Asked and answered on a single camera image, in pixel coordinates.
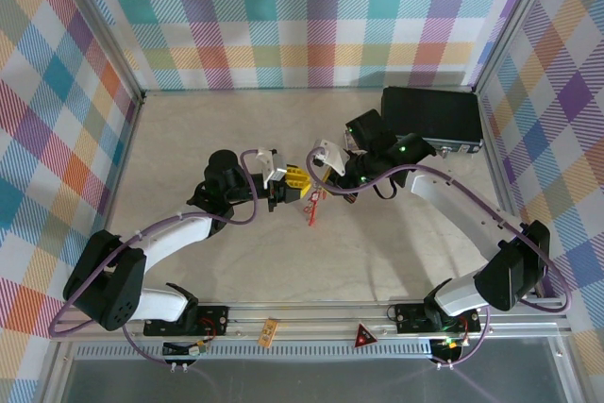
plaid wallpaper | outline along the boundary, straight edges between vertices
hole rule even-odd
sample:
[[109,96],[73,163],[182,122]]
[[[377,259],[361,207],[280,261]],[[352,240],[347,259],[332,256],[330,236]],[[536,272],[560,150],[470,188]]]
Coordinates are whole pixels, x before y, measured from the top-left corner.
[[73,0],[0,0],[0,402],[28,402],[135,109]]
[[552,232],[604,401],[604,0],[538,0],[483,104],[522,217]]
[[97,3],[142,86],[214,90],[469,84],[515,0]]

warning sticker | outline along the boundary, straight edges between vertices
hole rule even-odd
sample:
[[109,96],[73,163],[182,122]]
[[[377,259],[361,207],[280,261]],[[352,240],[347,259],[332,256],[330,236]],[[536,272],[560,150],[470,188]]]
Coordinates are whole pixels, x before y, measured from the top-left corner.
[[359,329],[357,329],[357,340],[355,341],[355,348],[361,346],[367,346],[368,344],[376,344],[378,339],[372,334],[363,323],[359,323]]

purple cable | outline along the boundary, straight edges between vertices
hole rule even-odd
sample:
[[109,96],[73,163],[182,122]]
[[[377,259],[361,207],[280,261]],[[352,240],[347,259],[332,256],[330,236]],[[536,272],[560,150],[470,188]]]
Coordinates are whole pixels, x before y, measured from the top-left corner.
[[[71,295],[71,297],[69,299],[67,299],[67,301],[65,301],[65,304],[63,304],[63,307],[60,308],[60,310],[57,312],[55,317],[50,322],[50,326],[48,327],[48,333],[50,334],[50,336],[51,337],[67,337],[68,335],[73,334],[74,332],[78,332],[82,328],[84,328],[84,327],[88,326],[90,323],[92,323],[92,320],[88,320],[78,326],[71,327],[69,329],[65,329],[65,330],[61,330],[61,331],[57,331],[57,324],[59,323],[60,319],[63,317],[65,312],[74,305],[74,303],[77,301],[77,299],[80,296],[82,296],[82,294],[92,284],[92,282],[98,277],[98,275],[103,272],[105,267],[108,266],[113,261],[113,259],[118,254],[120,254],[126,247],[128,247],[132,243],[139,241],[141,238],[148,235],[149,233],[152,233],[160,228],[169,226],[175,222],[178,222],[178,221],[181,221],[184,219],[197,218],[197,217],[209,217],[210,219],[215,219],[220,222],[232,224],[233,226],[246,226],[247,224],[251,224],[254,221],[254,219],[256,219],[256,214],[258,212],[258,194],[256,193],[256,188],[254,186],[254,181],[252,180],[252,176],[250,175],[249,170],[247,169],[247,165],[245,165],[245,157],[247,155],[252,155],[252,154],[256,154],[256,153],[258,153],[258,150],[247,150],[247,151],[244,151],[240,155],[240,161],[242,162],[243,172],[245,173],[245,178],[247,179],[247,183],[249,184],[250,189],[252,191],[252,200],[253,200],[254,209],[253,209],[252,215],[249,217],[249,219],[246,219],[244,221],[233,221],[231,219],[227,219],[225,217],[218,216],[216,214],[210,214],[208,212],[187,212],[185,214],[182,214],[181,216],[172,216],[167,219],[163,219],[162,221],[158,221],[155,224],[152,224],[151,226],[149,226],[146,229],[144,229],[143,231],[141,231],[138,235],[133,236],[132,238],[130,238],[129,240],[124,242],[122,245],[117,247],[113,252],[111,252],[101,262],[101,264],[99,264],[96,267],[96,269],[94,271],[92,271],[92,273],[88,276],[88,278],[86,280],[84,280],[84,282],[79,286],[79,288],[77,290],[75,290],[75,292]],[[132,339],[130,339],[127,335],[126,335],[126,339],[130,342],[130,344],[133,345],[133,347],[140,354],[142,354],[144,357],[146,357],[145,353],[143,353],[134,344],[134,342],[132,342]]]
[[126,329],[126,325],[122,326],[122,331],[124,333],[124,337],[126,337],[126,340],[128,340],[128,343],[130,344],[130,346],[132,346],[132,348],[137,353],[139,353],[141,356],[143,356],[145,359],[147,359],[148,361],[154,362],[154,363],[158,363],[159,365],[164,365],[164,366],[168,366],[168,367],[170,366],[170,364],[168,362],[166,362],[162,359],[159,359],[159,358],[154,358],[150,354],[145,353],[140,346],[135,344],[132,337],[130,337],[130,333],[128,332],[128,329]]
[[384,172],[383,174],[378,176],[376,179],[374,179],[366,184],[361,184],[358,188],[341,189],[341,188],[336,188],[335,186],[326,184],[322,180],[322,178],[320,178],[314,172],[314,170],[312,170],[312,158],[318,152],[325,152],[325,148],[323,148],[322,146],[317,146],[316,148],[313,148],[310,151],[310,153],[306,156],[306,167],[307,167],[307,170],[309,171],[309,174],[312,177],[312,179],[314,179],[314,181],[319,186],[321,186],[323,189],[325,189],[331,193],[340,193],[340,194],[360,193],[361,191],[365,191],[365,190],[375,186],[382,179],[387,178],[390,175],[393,175],[397,172],[401,172],[404,170],[421,170],[423,172],[427,172],[429,174],[432,174],[432,175],[438,176],[439,178],[444,179],[449,184],[455,186],[457,189],[462,191],[465,195],[467,195],[467,197],[470,200],[472,200],[482,210],[484,210],[487,214],[489,214],[491,217],[493,217],[493,219],[495,219],[500,225],[502,225],[508,231],[513,233],[517,238],[520,239],[520,241],[522,241],[524,244],[526,244],[528,247],[530,247],[530,249],[535,254],[537,254],[541,260],[544,261],[547,268],[556,275],[556,277],[558,278],[558,280],[560,281],[560,283],[562,285],[562,289],[564,290],[564,296],[565,296],[564,304],[562,304],[562,307],[560,307],[558,309],[551,309],[549,307],[540,306],[539,304],[534,304],[532,302],[525,301],[524,299],[520,299],[520,302],[522,302],[523,304],[525,304],[529,307],[537,309],[538,311],[546,311],[548,313],[565,313],[570,309],[570,306],[572,303],[572,298],[573,298],[573,296],[571,294],[571,289],[568,286],[568,282],[566,282],[566,279],[564,278],[564,276],[562,275],[562,273],[560,272],[560,270],[558,269],[556,264],[545,254],[545,252],[543,250],[541,250],[539,247],[537,247],[537,245],[533,241],[531,241],[529,238],[527,238],[525,235],[523,235],[520,231],[518,231],[517,228],[514,228],[508,222],[506,222],[503,219],[503,217],[501,217],[495,210],[491,209],[491,207],[489,207],[486,203],[484,203],[484,201],[482,201],[482,199],[480,199],[480,197],[478,197],[476,194],[474,194],[472,191],[470,191],[468,188],[466,188],[464,185],[462,185],[459,181],[457,181],[454,178],[447,175],[445,172],[441,172],[440,170],[433,169],[432,167],[428,167],[427,165],[422,165],[422,164],[404,164],[404,165],[398,165],[398,166],[390,169],[389,171]]

